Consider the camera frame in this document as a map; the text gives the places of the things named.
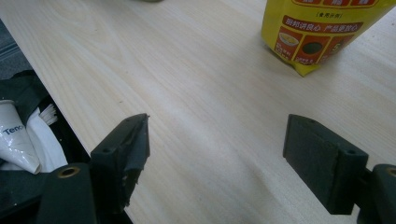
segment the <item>wooden table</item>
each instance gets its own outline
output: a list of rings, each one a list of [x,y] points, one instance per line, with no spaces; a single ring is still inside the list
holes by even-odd
[[[260,0],[1,0],[0,17],[87,151],[150,114],[135,223],[356,223],[282,158],[288,114],[396,163],[396,10],[302,78],[261,40]]]

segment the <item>paper cup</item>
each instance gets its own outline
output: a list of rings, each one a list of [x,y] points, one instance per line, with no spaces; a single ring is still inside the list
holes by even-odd
[[[0,158],[32,174],[40,171],[35,149],[10,100],[0,101]]]

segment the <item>yellow package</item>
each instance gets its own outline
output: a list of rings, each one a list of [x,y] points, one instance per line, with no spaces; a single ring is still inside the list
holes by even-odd
[[[395,4],[396,0],[268,0],[262,38],[304,77]]]

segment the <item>dark object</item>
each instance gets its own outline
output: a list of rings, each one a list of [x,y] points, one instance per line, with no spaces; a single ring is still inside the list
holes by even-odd
[[[129,205],[149,156],[148,119],[146,114],[125,119],[91,152],[95,198],[102,212],[117,214]]]
[[[141,114],[124,120],[92,152],[90,164],[71,163],[43,175],[0,172],[11,187],[0,195],[0,223],[132,223],[123,208],[149,156],[148,119]],[[37,186],[34,192],[23,194],[30,187],[24,178]],[[29,219],[21,218],[24,213]]]
[[[306,54],[316,54],[322,50],[323,46],[318,42],[308,43],[303,46],[303,52]]]
[[[289,115],[283,156],[333,215],[360,207],[360,224],[396,223],[396,167],[365,166],[368,155],[320,123]]]
[[[88,164],[72,163],[51,172],[41,196],[36,223],[96,222]]]

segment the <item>printed logo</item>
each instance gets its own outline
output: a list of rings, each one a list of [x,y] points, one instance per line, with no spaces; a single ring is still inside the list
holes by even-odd
[[[20,126],[14,127],[14,128],[4,129],[3,133],[6,133],[6,134],[10,135],[10,134],[15,133],[17,131],[20,131],[22,129],[24,129],[24,126],[20,125]]]

